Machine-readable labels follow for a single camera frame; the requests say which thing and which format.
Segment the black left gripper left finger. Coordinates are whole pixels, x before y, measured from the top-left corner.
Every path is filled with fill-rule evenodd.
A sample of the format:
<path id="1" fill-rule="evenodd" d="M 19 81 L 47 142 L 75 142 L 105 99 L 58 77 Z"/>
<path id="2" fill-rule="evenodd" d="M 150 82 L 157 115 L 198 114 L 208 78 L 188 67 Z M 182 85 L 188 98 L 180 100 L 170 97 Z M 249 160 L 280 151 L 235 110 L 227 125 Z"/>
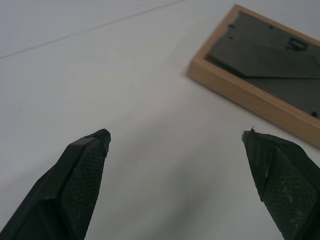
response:
<path id="1" fill-rule="evenodd" d="M 97 203 L 111 134 L 70 143 L 0 232 L 2 240 L 83 240 Z"/>

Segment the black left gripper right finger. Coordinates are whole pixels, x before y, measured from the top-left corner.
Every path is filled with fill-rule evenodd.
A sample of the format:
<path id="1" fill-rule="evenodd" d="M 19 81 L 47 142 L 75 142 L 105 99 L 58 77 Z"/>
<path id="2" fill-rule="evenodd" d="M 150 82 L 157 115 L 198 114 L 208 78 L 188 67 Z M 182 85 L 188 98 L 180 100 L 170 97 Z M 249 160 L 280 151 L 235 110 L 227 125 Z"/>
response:
<path id="1" fill-rule="evenodd" d="M 245 130 L 244 144 L 260 200 L 285 240 L 320 238 L 320 168 L 294 142 Z"/>

